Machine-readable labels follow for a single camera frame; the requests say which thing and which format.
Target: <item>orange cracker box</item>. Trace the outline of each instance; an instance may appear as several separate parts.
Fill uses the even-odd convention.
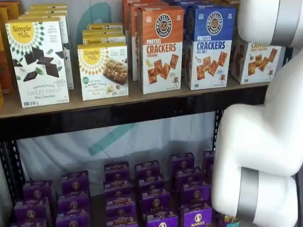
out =
[[[179,6],[139,8],[139,84],[143,94],[180,89],[183,15]]]
[[[129,25],[128,29],[130,32],[131,41],[129,42],[129,47],[131,49],[131,59],[133,66],[133,81],[139,79],[139,70],[138,70],[138,10],[139,7],[146,6],[168,6],[166,2],[146,2],[146,3],[132,3],[129,4]]]

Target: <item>pretzelized pretzel crackers box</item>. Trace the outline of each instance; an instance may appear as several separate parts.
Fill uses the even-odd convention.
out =
[[[186,84],[191,90],[226,87],[235,8],[191,5],[186,17]]]
[[[240,84],[270,82],[276,73],[280,46],[247,43],[238,36],[232,76]]]
[[[139,84],[143,94],[181,88],[183,16],[178,6],[140,7]]]

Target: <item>purple box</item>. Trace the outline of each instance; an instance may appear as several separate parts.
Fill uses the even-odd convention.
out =
[[[106,198],[106,215],[108,217],[122,216],[135,212],[136,204],[133,193],[120,198]]]
[[[45,219],[33,219],[26,222],[18,222],[10,224],[10,227],[46,227]]]
[[[194,181],[200,181],[203,178],[203,172],[200,167],[180,169],[176,173],[176,186],[177,192],[182,190],[182,186],[186,183],[192,183]]]
[[[89,226],[90,226],[89,210],[86,208],[59,213],[57,216],[56,227],[89,227]]]
[[[172,209],[164,209],[158,212],[146,214],[146,227],[177,227],[178,216]]]
[[[128,162],[107,164],[104,172],[106,181],[130,179]]]
[[[212,223],[213,209],[208,202],[195,203],[181,211],[181,227],[208,227]]]
[[[106,227],[138,227],[136,213],[125,214],[123,216],[106,218]]]
[[[59,212],[89,207],[89,194],[85,191],[61,195],[58,200]]]
[[[143,213],[162,210],[169,207],[170,192],[165,187],[143,192],[141,196],[141,208]]]
[[[160,174],[160,164],[158,160],[137,164],[135,169],[137,179]]]
[[[44,218],[49,227],[53,226],[47,197],[40,200],[18,201],[14,211],[18,222]]]
[[[175,177],[179,169],[194,168],[195,156],[193,153],[184,153],[170,156],[170,176]]]
[[[141,192],[164,187],[164,183],[164,177],[162,174],[138,179],[139,189]]]
[[[118,198],[125,194],[130,194],[133,192],[133,184],[131,180],[105,181],[103,182],[103,187],[104,195],[107,198]]]
[[[63,175],[61,179],[61,187],[63,194],[74,191],[89,192],[89,173],[82,171],[74,174]]]
[[[181,193],[181,204],[209,200],[210,187],[205,181],[184,184]]]

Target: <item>cardboard box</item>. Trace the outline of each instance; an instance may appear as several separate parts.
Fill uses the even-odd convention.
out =
[[[74,191],[89,192],[89,173],[82,171],[74,174],[63,175],[61,178],[61,187],[63,194],[69,194]]]
[[[235,8],[187,8],[186,83],[191,90],[226,87]]]
[[[12,20],[6,29],[22,107],[68,103],[59,18]]]
[[[238,36],[232,75],[240,84],[270,82],[275,76],[280,46],[247,43]]]
[[[183,9],[139,10],[139,84],[143,94],[180,89]]]

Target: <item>shelf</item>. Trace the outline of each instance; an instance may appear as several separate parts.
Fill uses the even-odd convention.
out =
[[[129,96],[82,101],[81,89],[70,91],[70,102],[41,107],[21,107],[18,92],[4,97],[0,110],[0,137],[23,139],[101,128],[125,123],[205,113],[236,103],[264,102],[268,83],[239,85],[229,77],[227,87],[181,90],[143,95],[136,82],[129,83]]]

